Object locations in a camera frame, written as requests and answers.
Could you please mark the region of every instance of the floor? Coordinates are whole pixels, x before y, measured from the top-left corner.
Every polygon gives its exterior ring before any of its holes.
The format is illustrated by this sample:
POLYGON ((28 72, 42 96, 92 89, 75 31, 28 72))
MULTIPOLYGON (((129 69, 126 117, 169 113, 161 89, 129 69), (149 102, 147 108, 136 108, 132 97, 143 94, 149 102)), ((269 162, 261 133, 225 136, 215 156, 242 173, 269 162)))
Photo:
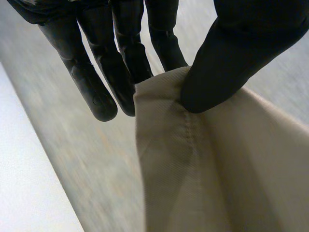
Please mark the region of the floor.
MULTIPOLYGON (((175 34, 189 64, 215 18, 212 0, 180 0, 175 34)), ((150 43, 146 15, 141 37, 154 74, 163 72, 150 43)), ((85 232, 140 231, 142 187, 134 118, 119 112, 111 122, 95 120, 57 52, 6 0, 0 0, 0 62, 85 232)), ((308 64, 309 33, 247 86, 309 124, 308 64)))

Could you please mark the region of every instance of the beige fabric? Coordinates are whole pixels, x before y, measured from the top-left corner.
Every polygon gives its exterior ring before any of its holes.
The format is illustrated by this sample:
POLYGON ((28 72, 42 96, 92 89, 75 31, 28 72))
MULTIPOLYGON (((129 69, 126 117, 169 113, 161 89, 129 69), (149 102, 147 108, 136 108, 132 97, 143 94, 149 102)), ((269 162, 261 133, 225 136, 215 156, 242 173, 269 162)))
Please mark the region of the beige fabric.
POLYGON ((308 232, 309 130, 243 88, 190 114, 189 68, 136 86, 147 232, 308 232))

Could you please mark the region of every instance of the black finger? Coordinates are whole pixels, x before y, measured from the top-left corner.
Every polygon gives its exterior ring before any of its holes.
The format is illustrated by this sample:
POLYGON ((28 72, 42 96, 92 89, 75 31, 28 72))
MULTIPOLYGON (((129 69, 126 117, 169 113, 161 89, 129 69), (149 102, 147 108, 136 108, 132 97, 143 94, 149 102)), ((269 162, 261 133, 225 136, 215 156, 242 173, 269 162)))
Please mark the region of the black finger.
POLYGON ((143 0, 112 0, 115 32, 119 50, 135 83, 153 76, 140 41, 143 0))
POLYGON ((309 28, 305 18, 288 30, 271 32, 263 27, 267 32, 253 33, 251 29, 257 24, 247 27, 244 21, 238 25, 230 19, 226 24, 220 19, 215 21, 185 79, 181 102, 192 113, 201 113, 230 98, 309 28))
POLYGON ((134 86, 114 42, 112 10, 108 1, 82 9, 78 21, 85 32, 94 57, 120 107, 128 116, 135 115, 134 86))
POLYGON ((145 0, 151 42, 165 71, 188 66, 174 35, 179 0, 145 0))
POLYGON ((89 60, 76 17, 68 15, 39 28, 59 53, 94 116, 100 121, 113 119, 117 105, 89 60))

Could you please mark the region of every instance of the beige cloth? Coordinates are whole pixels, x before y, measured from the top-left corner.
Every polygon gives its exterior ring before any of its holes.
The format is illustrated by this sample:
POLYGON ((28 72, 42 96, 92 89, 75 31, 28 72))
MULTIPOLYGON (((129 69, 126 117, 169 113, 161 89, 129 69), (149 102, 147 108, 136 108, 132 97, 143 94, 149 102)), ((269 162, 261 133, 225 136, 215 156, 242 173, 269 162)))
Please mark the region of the beige cloth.
POLYGON ((188 70, 136 86, 146 231, 308 232, 308 128, 247 88, 190 114, 188 70))

